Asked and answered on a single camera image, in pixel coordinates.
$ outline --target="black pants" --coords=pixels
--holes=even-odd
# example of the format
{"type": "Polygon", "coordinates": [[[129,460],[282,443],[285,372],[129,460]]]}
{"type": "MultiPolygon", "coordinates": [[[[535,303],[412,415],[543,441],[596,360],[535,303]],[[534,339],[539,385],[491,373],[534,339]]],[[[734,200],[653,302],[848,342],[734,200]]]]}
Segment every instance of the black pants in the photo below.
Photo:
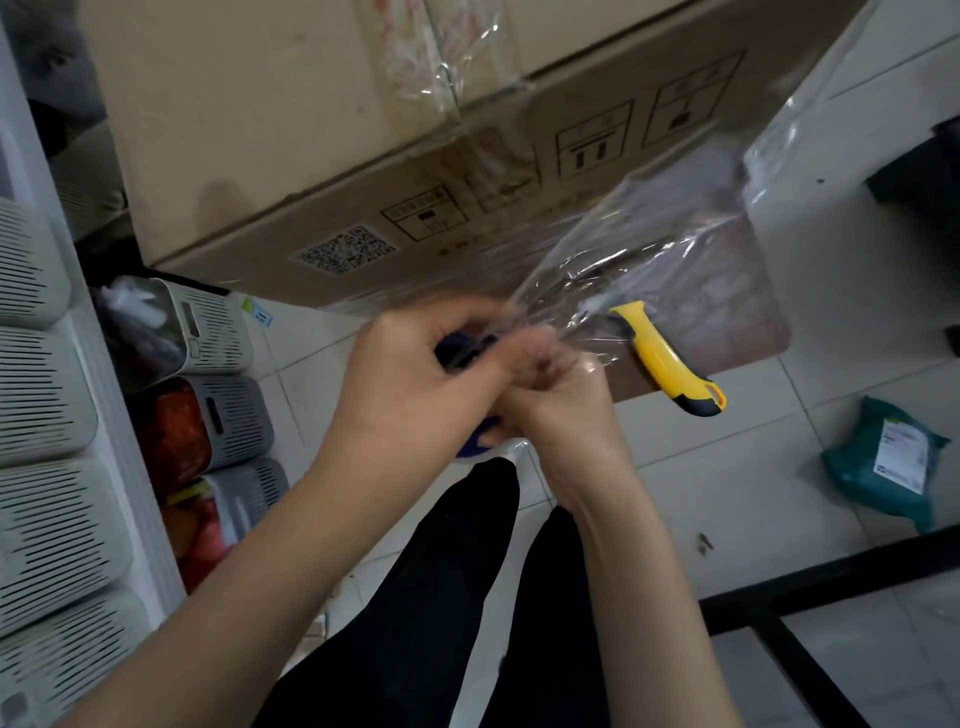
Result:
{"type": "MultiPolygon", "coordinates": [[[[370,604],[277,682],[254,724],[446,728],[513,533],[516,468],[473,468],[420,522],[370,604]]],[[[482,728],[608,726],[583,547],[555,508],[530,548],[482,728]]]]}

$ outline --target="forearm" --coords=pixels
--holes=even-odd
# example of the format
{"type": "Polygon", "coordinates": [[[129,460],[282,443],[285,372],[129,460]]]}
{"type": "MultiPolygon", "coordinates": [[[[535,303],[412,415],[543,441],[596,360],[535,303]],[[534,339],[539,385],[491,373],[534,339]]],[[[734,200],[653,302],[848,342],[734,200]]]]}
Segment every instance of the forearm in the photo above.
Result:
{"type": "Polygon", "coordinates": [[[425,487],[375,468],[318,459],[63,725],[250,725],[333,587],[425,487]]]}
{"type": "Polygon", "coordinates": [[[741,726],[654,502],[632,468],[613,480],[575,515],[613,725],[741,726]]]}

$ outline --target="yellow utility knife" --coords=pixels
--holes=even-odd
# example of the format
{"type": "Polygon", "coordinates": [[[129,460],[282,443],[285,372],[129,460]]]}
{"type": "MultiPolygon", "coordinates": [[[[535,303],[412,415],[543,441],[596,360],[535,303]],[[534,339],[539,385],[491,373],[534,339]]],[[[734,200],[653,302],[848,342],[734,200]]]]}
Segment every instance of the yellow utility knife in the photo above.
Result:
{"type": "Polygon", "coordinates": [[[727,397],[705,376],[694,374],[647,316],[643,301],[615,306],[610,313],[627,323],[634,351],[666,396],[685,412],[713,417],[727,408],[727,397]]]}

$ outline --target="gray storage basket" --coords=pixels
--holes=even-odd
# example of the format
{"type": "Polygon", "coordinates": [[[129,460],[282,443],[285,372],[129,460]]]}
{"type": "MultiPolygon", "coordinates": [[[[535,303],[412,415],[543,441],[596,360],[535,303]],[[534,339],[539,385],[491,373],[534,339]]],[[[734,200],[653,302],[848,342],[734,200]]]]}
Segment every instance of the gray storage basket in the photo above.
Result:
{"type": "Polygon", "coordinates": [[[70,342],[50,331],[0,327],[0,468],[76,452],[96,431],[70,342]]]}
{"type": "Polygon", "coordinates": [[[105,587],[131,548],[95,460],[0,471],[0,637],[105,587]]]}
{"type": "Polygon", "coordinates": [[[184,376],[200,404],[210,440],[207,471],[238,465],[274,444],[274,428],[260,387],[247,376],[184,376]]]}
{"type": "Polygon", "coordinates": [[[0,642],[0,720],[49,728],[126,658],[150,623],[140,600],[94,596],[0,642]]]}
{"type": "Polygon", "coordinates": [[[267,511],[290,490],[287,473],[270,457],[258,457],[234,468],[208,473],[220,527],[228,546],[239,543],[267,511]]]}
{"type": "Polygon", "coordinates": [[[177,374],[239,374],[250,368],[253,345],[235,299],[153,280],[167,289],[180,321],[186,357],[177,374]]]}
{"type": "Polygon", "coordinates": [[[57,242],[35,210],[0,197],[0,326],[47,328],[70,305],[57,242]]]}

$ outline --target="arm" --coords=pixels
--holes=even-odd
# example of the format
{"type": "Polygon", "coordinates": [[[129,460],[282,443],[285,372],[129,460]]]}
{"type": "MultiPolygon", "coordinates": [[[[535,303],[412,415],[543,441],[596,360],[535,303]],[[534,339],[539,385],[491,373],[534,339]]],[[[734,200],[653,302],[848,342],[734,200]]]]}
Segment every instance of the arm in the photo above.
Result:
{"type": "Polygon", "coordinates": [[[469,371],[446,375],[436,344],[499,308],[487,299],[434,302],[361,332],[309,473],[61,727],[250,725],[334,585],[549,346],[545,332],[523,331],[469,371]]]}
{"type": "Polygon", "coordinates": [[[572,352],[555,360],[542,391],[511,388],[499,406],[530,437],[580,531],[613,725],[742,726],[603,368],[572,352]]]}

